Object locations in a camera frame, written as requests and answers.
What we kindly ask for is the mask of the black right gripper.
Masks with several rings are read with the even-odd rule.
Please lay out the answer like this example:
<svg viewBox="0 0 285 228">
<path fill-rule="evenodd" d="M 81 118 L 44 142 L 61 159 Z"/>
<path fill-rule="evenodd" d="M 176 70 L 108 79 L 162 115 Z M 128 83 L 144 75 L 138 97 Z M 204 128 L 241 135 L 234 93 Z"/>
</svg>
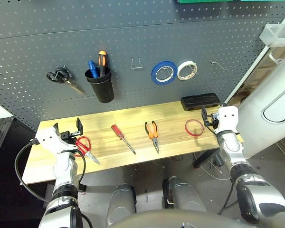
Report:
<svg viewBox="0 0 285 228">
<path fill-rule="evenodd" d="M 228 106 L 228 104 L 221 103 L 220 106 L 226 107 Z M 201 115 L 205 126 L 218 127 L 219 124 L 218 113 L 207 114 L 206 107 L 202 106 Z"/>
</svg>

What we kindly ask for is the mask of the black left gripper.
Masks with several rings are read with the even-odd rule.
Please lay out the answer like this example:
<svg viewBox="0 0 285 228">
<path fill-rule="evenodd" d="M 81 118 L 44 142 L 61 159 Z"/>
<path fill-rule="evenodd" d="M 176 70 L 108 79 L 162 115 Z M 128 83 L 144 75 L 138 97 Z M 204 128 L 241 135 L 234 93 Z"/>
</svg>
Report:
<svg viewBox="0 0 285 228">
<path fill-rule="evenodd" d="M 58 128 L 58 123 L 55 123 L 53 127 L 55 128 L 56 134 L 60 134 L 61 139 L 68 144 L 75 144 L 77 141 L 77 136 L 83 135 L 83 125 L 79 118 L 76 120 L 77 131 L 74 133 L 70 133 L 69 131 L 65 131 L 60 133 Z"/>
</svg>

